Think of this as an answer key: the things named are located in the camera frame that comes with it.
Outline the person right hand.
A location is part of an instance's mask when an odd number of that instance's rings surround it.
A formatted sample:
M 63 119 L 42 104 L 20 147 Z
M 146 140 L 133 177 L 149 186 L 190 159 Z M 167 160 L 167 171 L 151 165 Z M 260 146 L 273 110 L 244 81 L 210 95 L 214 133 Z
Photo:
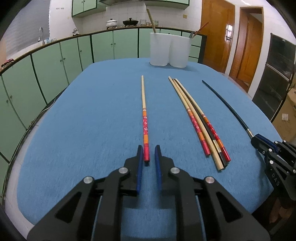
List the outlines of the person right hand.
M 285 209 L 281 206 L 280 200 L 276 199 L 269 216 L 269 223 L 275 223 L 279 218 L 288 219 L 293 212 L 293 208 Z

